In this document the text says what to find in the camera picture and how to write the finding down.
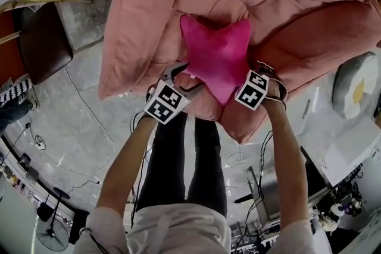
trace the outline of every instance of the white shirt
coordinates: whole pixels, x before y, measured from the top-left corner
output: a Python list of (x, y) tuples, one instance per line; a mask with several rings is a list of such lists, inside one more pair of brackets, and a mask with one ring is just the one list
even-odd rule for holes
[[(224, 216), (201, 205), (181, 203), (149, 206), (135, 215), (127, 234), (116, 211), (95, 209), (86, 221), (94, 238), (109, 254), (226, 254), (231, 249), (231, 230)], [(102, 253), (84, 231), (74, 254)], [(314, 254), (309, 221), (295, 222), (282, 230), (269, 254)]]

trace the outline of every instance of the standing fan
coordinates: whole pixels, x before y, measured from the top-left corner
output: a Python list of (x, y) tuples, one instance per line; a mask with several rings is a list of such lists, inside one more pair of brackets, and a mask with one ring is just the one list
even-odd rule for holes
[(36, 235), (38, 240), (49, 250), (54, 252), (62, 252), (69, 244), (69, 235), (65, 226), (55, 219), (57, 214), (58, 205), (60, 205), (61, 198), (70, 199), (70, 196), (64, 191), (54, 187), (54, 191), (59, 195), (57, 205), (55, 206), (53, 216), (48, 221), (43, 221), (41, 218), (37, 221)]

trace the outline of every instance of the black and white striped object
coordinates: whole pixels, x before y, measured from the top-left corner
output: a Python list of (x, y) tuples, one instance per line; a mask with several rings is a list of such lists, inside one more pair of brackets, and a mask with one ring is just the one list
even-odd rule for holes
[(6, 91), (0, 93), (0, 105), (3, 106), (6, 102), (19, 97), (22, 93), (27, 92), (32, 88), (32, 81), (30, 78), (20, 81), (14, 84)]

